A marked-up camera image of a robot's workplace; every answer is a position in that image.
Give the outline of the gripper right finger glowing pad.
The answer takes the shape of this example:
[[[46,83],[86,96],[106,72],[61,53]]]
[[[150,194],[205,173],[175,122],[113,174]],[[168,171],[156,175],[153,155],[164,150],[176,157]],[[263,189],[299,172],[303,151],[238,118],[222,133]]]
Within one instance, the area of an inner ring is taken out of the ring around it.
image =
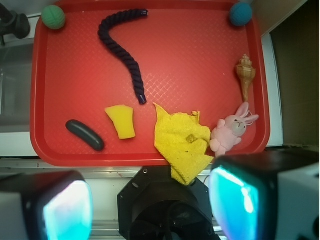
[[[308,150],[224,155],[212,165],[212,214],[229,240],[317,240],[320,158]]]

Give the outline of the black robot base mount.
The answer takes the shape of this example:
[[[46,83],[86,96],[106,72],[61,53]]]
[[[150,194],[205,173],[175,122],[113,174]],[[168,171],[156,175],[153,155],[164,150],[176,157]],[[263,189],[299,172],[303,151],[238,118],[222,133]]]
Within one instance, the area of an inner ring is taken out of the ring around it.
[[[209,189],[185,186],[169,166],[142,167],[117,195],[118,227],[126,240],[218,240]]]

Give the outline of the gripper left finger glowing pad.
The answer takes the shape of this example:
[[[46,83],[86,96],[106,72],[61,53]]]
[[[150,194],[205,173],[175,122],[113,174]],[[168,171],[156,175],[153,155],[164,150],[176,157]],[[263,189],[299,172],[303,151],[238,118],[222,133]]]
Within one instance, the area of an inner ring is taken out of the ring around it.
[[[0,178],[2,240],[88,240],[93,196],[74,170]]]

